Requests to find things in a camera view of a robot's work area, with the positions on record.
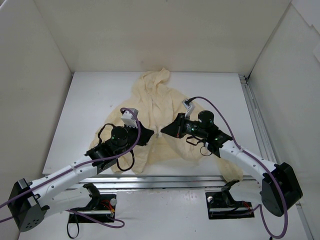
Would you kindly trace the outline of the cream yellow hooded jacket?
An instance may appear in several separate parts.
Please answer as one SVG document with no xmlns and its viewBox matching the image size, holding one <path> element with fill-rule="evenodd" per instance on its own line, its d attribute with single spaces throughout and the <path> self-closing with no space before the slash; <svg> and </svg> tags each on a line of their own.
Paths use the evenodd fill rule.
<svg viewBox="0 0 320 240">
<path fill-rule="evenodd" d="M 138 110 L 138 119 L 143 126 L 154 131 L 154 135 L 146 146 L 134 148 L 135 164 L 132 171 L 135 174 L 141 174 L 146 165 L 168 160 L 183 159 L 198 163 L 203 153 L 200 145 L 193 146 L 184 138 L 177 139 L 160 132 L 177 117 L 178 113 L 185 110 L 182 101 L 187 96 L 167 86 L 170 74 L 165 68 L 142 74 L 132 85 L 131 96 L 108 115 L 96 131 L 89 147 L 93 148 L 99 141 L 110 138 L 111 124 L 115 126 L 122 124 L 121 108 L 135 108 Z"/>
</svg>

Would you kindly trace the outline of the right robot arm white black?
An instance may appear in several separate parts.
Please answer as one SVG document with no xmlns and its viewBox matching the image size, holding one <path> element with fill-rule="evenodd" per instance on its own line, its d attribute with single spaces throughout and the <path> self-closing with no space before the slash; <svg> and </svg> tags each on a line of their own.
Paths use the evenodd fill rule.
<svg viewBox="0 0 320 240">
<path fill-rule="evenodd" d="M 263 160 L 255 154 L 237 147 L 234 139 L 221 131 L 214 123 L 214 114 L 203 110 L 192 121 L 184 113 L 161 129 L 161 133 L 173 138 L 196 139 L 218 158 L 223 158 L 250 174 L 260 185 L 261 203 L 273 215 L 281 217 L 303 196 L 293 168 L 283 162 Z"/>
</svg>

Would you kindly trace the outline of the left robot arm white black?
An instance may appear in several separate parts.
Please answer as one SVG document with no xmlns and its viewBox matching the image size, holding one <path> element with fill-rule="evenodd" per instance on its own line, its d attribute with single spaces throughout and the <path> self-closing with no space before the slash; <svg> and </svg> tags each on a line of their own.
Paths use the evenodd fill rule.
<svg viewBox="0 0 320 240">
<path fill-rule="evenodd" d="M 40 179 L 16 181 L 6 202 L 20 232 L 37 227 L 45 218 L 77 208 L 96 209 L 101 200 L 99 190 L 92 184 L 70 190 L 80 181 L 96 176 L 117 164 L 126 153 L 133 154 L 135 146 L 146 146 L 154 131 L 134 122 L 112 127 L 110 138 L 103 140 L 101 128 L 98 143 L 85 153 L 85 158 Z"/>
</svg>

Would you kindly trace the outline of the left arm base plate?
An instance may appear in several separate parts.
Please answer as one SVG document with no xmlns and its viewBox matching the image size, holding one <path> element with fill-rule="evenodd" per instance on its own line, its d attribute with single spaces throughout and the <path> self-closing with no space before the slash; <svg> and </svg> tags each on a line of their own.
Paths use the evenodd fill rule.
<svg viewBox="0 0 320 240">
<path fill-rule="evenodd" d="M 86 183 L 81 190 L 86 189 L 90 201 L 83 207 L 74 207 L 71 210 L 86 215 L 102 223 L 114 223 L 116 216 L 117 195 L 115 193 L 101 193 L 93 183 Z"/>
</svg>

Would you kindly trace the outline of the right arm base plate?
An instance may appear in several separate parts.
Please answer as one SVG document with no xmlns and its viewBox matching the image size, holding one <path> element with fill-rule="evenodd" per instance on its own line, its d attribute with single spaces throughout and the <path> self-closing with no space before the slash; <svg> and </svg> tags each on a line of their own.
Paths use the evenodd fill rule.
<svg viewBox="0 0 320 240">
<path fill-rule="evenodd" d="M 236 201 L 229 193 L 233 185 L 239 180 L 232 180 L 224 185 L 220 191 L 206 191 L 205 199 L 209 220 L 229 220 L 254 218 L 255 214 L 251 202 Z"/>
</svg>

